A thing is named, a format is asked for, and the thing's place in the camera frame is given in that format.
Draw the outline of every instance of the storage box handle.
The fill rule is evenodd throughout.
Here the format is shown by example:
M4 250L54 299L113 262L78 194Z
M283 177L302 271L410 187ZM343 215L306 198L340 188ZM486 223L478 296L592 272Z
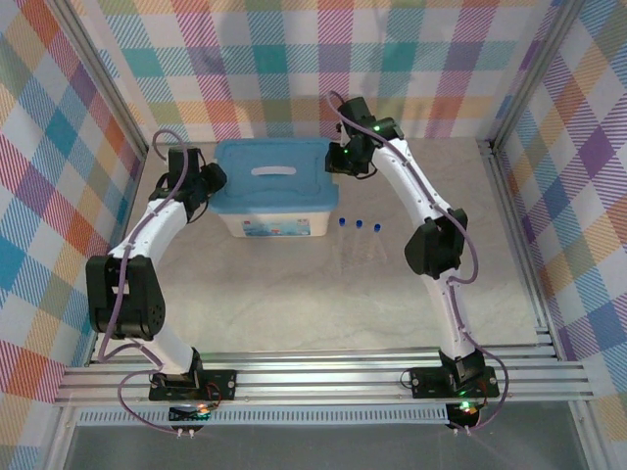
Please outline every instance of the storage box handle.
M251 169L253 176L268 176L281 174L285 176L291 176L296 174L296 168L293 166L259 166Z

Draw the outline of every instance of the checkered pattern wall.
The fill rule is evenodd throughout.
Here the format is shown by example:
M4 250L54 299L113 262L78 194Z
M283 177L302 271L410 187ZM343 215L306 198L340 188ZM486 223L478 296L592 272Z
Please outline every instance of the checkered pattern wall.
M121 222L138 156L44 0L0 6L0 469L34 465L89 332L84 264Z
M146 135L334 134L363 95L410 137L474 136L539 0L73 0ZM545 30L534 44L538 44ZM529 34L531 42L534 31ZM522 64L518 80L526 73Z
M586 2L506 164L567 358L595 378L626 465L627 1Z
M495 137L497 136L497 133L499 132L499 129L501 128L504 122L504 119L507 116L507 113L509 112L511 108L511 102L513 98L516 96L516 94L518 93L518 91L520 90L520 87L522 86L524 79L527 77L527 73L529 72L529 69L534 64L539 53L542 51L542 48L545 44L544 41L547 38L547 34L563 3L564 3L564 0L553 0L551 2L551 6L549 7L549 10L545 14L545 17L543 18L542 23L540 24L540 27L536 31L536 34L533 37L533 41L531 41L531 45L529 46L529 49L527 50L524 59L522 60L522 62L520 63L520 66L518 67L518 71L516 72L516 77L511 82L509 89L507 90L507 94L505 98L503 99L503 101L501 102L501 105L499 106L499 111L497 112L496 118L492 122L490 132L487 136L488 140L494 140Z

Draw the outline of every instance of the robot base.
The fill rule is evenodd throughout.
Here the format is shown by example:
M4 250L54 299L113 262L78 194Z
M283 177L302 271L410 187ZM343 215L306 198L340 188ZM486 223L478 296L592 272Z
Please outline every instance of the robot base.
M163 375L152 381L149 401L226 401L235 400L237 371L199 370L194 381L183 385Z
M482 375L460 389L455 388L452 375L444 367L416 367L409 373L415 399L494 399L500 394L494 367L484 367Z

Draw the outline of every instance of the box label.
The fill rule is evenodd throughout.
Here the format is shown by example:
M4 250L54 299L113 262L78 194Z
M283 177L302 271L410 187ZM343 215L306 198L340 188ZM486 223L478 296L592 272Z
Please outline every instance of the box label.
M308 218L281 222L244 220L242 228L247 237L306 237L312 234Z

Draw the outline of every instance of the aluminum rail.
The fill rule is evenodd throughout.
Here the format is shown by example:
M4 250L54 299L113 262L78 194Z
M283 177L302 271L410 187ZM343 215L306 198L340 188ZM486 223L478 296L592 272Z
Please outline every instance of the aluminum rail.
M505 362L510 375L509 400L591 400L593 397L583 365L559 361L551 337L539 331L538 344L488 348ZM503 370L495 361L502 383ZM437 350L411 348L379 351L337 352L244 352L203 354L206 369L236 369L237 394L227 406L303 404L392 404L447 402L455 399L412 399L400 384L401 374L411 367L440 365ZM149 367L137 356L114 363L92 364L67 370L57 405L96 406L116 404L121 379ZM131 404L148 401L147 377L131 379L124 397Z

